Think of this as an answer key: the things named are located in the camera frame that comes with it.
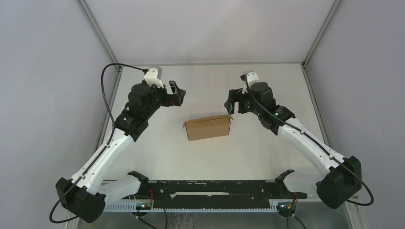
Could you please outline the green circuit board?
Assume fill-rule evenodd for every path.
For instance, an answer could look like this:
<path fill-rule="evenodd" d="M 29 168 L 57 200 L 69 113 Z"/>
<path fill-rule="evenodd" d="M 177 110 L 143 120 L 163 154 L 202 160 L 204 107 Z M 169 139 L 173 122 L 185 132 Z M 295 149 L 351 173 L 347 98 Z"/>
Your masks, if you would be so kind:
<path fill-rule="evenodd" d="M 295 205 L 291 205 L 291 204 L 280 204 L 277 206 L 278 211 L 290 211 L 290 209 L 292 211 L 296 210 L 296 206 Z"/>
<path fill-rule="evenodd" d="M 151 207 L 151 204 L 139 204 L 136 206 L 136 210 L 150 210 Z"/>

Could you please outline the left green circuit board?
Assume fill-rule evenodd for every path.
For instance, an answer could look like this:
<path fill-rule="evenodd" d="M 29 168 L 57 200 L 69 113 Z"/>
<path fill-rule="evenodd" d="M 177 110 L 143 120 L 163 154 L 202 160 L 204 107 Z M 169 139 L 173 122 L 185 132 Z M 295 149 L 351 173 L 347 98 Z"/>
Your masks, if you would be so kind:
<path fill-rule="evenodd" d="M 136 206 L 136 210 L 150 210 L 151 207 L 151 204 L 139 204 Z"/>

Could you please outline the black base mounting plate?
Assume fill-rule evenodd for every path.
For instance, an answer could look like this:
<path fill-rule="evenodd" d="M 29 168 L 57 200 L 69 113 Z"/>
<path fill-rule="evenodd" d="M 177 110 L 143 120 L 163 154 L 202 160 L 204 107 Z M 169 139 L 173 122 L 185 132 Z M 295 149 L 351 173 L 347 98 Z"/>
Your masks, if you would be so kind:
<path fill-rule="evenodd" d="M 163 205 L 211 206 L 242 205 L 252 206 L 272 200 L 290 200 L 294 197 L 306 199 L 301 192 L 289 191 L 283 183 L 288 170 L 274 180 L 149 180 L 139 172 L 129 175 L 140 181 L 135 198 L 146 199 Z"/>

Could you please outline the brown cardboard box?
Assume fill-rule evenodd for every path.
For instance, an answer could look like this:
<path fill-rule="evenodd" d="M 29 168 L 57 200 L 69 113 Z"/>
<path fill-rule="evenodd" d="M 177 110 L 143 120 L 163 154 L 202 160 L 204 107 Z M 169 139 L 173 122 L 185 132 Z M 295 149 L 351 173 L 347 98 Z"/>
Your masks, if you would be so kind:
<path fill-rule="evenodd" d="M 232 116 L 229 114 L 189 120 L 183 123 L 189 141 L 229 135 Z"/>

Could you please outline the right green circuit board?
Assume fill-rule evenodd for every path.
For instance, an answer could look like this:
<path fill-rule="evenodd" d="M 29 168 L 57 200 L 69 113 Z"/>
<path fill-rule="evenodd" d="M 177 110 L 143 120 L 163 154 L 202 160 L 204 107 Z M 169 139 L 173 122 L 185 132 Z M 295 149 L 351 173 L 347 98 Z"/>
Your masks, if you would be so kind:
<path fill-rule="evenodd" d="M 296 210 L 296 206 L 295 205 L 291 205 L 291 204 L 280 204 L 277 206 L 278 211 L 290 211 L 290 209 L 292 211 Z"/>

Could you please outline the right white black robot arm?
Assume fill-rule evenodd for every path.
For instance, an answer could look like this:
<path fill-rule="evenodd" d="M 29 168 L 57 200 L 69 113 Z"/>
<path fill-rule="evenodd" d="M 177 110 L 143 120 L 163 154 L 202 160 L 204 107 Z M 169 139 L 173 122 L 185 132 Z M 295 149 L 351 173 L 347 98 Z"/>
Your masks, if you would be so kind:
<path fill-rule="evenodd" d="M 337 209 L 361 190 L 360 161 L 337 153 L 317 139 L 292 111 L 276 103 L 267 83 L 254 83 L 248 90 L 229 90 L 224 107 L 230 115 L 256 115 L 264 128 L 294 146 L 317 170 L 317 174 L 284 173 L 276 185 L 279 197 L 289 198 L 294 192 L 315 195 L 329 208 Z"/>

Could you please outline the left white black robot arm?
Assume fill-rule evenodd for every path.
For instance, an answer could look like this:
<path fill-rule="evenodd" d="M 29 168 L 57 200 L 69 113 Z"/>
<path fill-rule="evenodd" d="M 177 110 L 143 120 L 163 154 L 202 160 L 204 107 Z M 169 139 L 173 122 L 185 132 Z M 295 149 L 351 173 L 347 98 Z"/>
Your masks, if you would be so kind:
<path fill-rule="evenodd" d="M 102 182 L 117 159 L 139 139 L 149 125 L 148 120 L 160 107 L 182 105 L 186 91 L 175 81 L 170 81 L 169 85 L 171 94 L 165 87 L 146 81 L 132 86 L 128 102 L 114 121 L 110 136 L 81 169 L 69 179 L 62 177 L 57 181 L 57 203 L 75 218 L 92 223 L 111 203 L 129 195 L 143 199 L 149 194 L 148 184 L 134 175 L 127 174 L 106 185 Z"/>

